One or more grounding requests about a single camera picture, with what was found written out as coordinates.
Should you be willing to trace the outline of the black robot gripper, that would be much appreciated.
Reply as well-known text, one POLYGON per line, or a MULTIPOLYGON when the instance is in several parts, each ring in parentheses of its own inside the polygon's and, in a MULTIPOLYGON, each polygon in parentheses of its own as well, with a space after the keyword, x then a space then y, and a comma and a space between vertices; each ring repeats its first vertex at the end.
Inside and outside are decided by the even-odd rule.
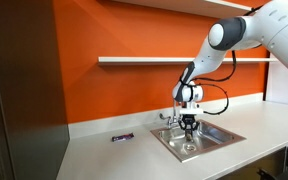
POLYGON ((192 114, 184 114, 182 119, 178 121, 180 129, 184 131, 186 136, 186 130, 191 130, 190 134, 193 136, 193 133, 198 129, 200 122, 195 120, 195 117, 192 114))

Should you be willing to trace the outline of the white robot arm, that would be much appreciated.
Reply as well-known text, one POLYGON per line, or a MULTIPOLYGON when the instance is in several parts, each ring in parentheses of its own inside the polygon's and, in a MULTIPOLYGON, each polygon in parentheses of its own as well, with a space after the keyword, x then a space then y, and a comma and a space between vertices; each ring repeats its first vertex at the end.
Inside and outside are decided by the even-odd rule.
POLYGON ((200 99, 193 84, 216 70, 228 51, 264 46, 288 69, 288 0, 271 0, 252 16, 237 16, 212 25, 197 57, 188 64, 172 95, 177 102, 200 99))

